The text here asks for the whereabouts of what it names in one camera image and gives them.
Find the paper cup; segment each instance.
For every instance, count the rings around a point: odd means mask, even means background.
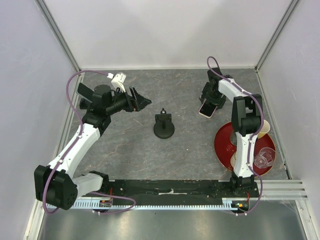
[[[231,157],[231,160],[230,160],[230,164],[231,164],[231,167],[235,167],[236,165],[236,152],[232,155]]]
[[[270,124],[267,120],[263,120],[263,127],[258,133],[258,139],[262,138],[264,135],[266,135],[270,131]]]

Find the metal floor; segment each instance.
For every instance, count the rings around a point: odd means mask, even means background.
[[[90,210],[45,215],[38,240],[306,240],[294,201],[261,202],[248,216],[214,210]]]
[[[222,179],[230,172],[217,159],[214,138],[231,120],[232,103],[227,100],[223,109],[211,119],[198,114],[199,96],[208,81],[206,69],[126,70],[125,86],[134,86],[138,93],[152,100],[140,112],[118,112],[111,116],[111,124],[104,135],[91,147],[79,164],[75,177],[95,170],[111,179]],[[223,69],[244,89],[261,93],[254,69]],[[86,73],[83,83],[94,89],[109,84],[104,75]],[[172,114],[175,133],[169,139],[154,135],[155,114],[164,108]],[[264,107],[265,119],[269,116]],[[74,118],[70,136],[79,126]],[[276,148],[273,130],[269,132]],[[287,174],[279,151],[265,180],[284,180]]]

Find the white enclosure wall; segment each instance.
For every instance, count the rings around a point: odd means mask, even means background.
[[[34,170],[53,157],[74,72],[33,0],[0,2],[0,238],[23,238]]]
[[[253,67],[290,0],[46,0],[81,68]]]
[[[289,170],[320,223],[320,2],[300,1],[260,71]]]

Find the gray tabletop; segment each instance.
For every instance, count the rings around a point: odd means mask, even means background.
[[[226,101],[211,119],[198,114],[199,96],[208,81],[205,69],[124,70],[108,71],[126,74],[125,86],[134,86],[138,93],[152,100],[140,112],[118,112],[103,136],[91,147],[79,164],[75,177],[95,170],[111,179],[223,179],[231,173],[219,162],[214,139],[217,131],[231,121],[232,103]],[[223,74],[252,93],[261,93],[253,69],[223,69]],[[86,73],[83,83],[93,89],[111,85],[103,75]],[[164,108],[172,114],[175,133],[159,139],[153,133],[155,114]],[[265,119],[269,115],[264,110]],[[74,118],[70,136],[79,122]],[[269,135],[276,144],[274,132]],[[277,151],[276,160],[265,180],[287,179],[285,167]]]

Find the clear plastic cup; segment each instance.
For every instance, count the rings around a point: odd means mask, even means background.
[[[254,158],[254,165],[260,169],[271,167],[276,158],[276,151],[270,147],[264,147]]]

